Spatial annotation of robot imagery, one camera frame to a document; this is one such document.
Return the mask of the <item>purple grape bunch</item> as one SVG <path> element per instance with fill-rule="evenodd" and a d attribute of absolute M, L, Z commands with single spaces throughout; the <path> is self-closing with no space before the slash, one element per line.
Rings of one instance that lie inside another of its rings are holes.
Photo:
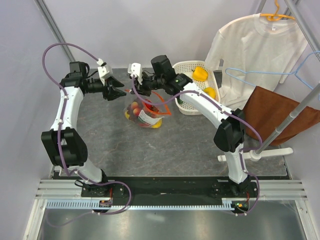
<path fill-rule="evenodd" d="M 139 104 L 136 101 L 133 101 L 128 107 L 127 107 L 127 113 L 130 116 L 135 116 L 135 112 L 139 110 Z"/>

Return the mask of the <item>red lychee bunch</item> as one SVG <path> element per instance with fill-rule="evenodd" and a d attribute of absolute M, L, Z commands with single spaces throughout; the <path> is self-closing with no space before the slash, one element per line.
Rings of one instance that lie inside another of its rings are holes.
<path fill-rule="evenodd" d="M 140 113 L 142 113 L 142 111 L 147 114 L 149 117 L 151 118 L 155 118 L 157 116 L 157 114 L 160 112 L 160 110 L 148 103 L 144 103 L 140 100 L 135 100 L 134 102 L 137 102 L 139 105 L 139 110 L 137 110 L 135 112 L 135 116 L 138 117 L 140 115 Z"/>

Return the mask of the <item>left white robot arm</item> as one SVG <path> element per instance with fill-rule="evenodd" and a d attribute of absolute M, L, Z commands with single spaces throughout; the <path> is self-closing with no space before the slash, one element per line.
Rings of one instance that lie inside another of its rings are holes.
<path fill-rule="evenodd" d="M 68 176 L 76 174 L 93 184 L 92 191 L 104 197 L 110 185 L 104 171 L 89 160 L 88 147 L 77 131 L 79 110 L 86 94 L 101 93 L 105 100 L 112 101 L 126 93 L 110 66 L 102 59 L 97 64 L 98 77 L 94 78 L 87 63 L 70 62 L 69 73 L 57 84 L 60 102 L 55 120 L 50 130 L 42 132 L 41 141 L 54 166 L 61 167 Z"/>

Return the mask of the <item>clear zip top bag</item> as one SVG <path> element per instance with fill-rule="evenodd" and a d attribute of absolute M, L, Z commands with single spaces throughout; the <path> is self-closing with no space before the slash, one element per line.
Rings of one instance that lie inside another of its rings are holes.
<path fill-rule="evenodd" d="M 150 96 L 142 96 L 148 103 L 141 101 L 131 89 L 125 89 L 125 92 L 127 95 L 125 96 L 124 116 L 142 128 L 157 129 L 162 125 L 164 118 L 172 115 L 167 104 L 160 106 L 150 104 L 165 101 L 156 91 L 152 91 Z"/>

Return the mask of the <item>yellow lemon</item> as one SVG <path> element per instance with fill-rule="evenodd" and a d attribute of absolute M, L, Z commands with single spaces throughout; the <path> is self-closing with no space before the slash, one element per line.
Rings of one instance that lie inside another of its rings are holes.
<path fill-rule="evenodd" d="M 157 129 L 162 125 L 162 118 L 153 118 L 150 115 L 148 115 L 144 110 L 142 110 L 138 116 L 136 115 L 130 115 L 128 111 L 124 113 L 124 116 L 137 124 L 138 126 L 142 128 L 153 128 Z"/>

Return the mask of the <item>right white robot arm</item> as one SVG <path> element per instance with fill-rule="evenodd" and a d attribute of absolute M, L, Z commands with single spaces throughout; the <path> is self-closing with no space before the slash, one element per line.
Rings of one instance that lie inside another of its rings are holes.
<path fill-rule="evenodd" d="M 176 73 L 166 55 L 151 60 L 154 73 L 143 72 L 141 64 L 132 63 L 128 74 L 132 79 L 132 90 L 138 96 L 149 96 L 153 90 L 163 89 L 173 99 L 180 99 L 205 116 L 216 128 L 215 145 L 224 152 L 230 180 L 229 191 L 235 197 L 247 191 L 250 178 L 245 166 L 242 150 L 245 141 L 245 115 L 241 109 L 231 110 L 218 103 L 201 90 L 184 73 Z"/>

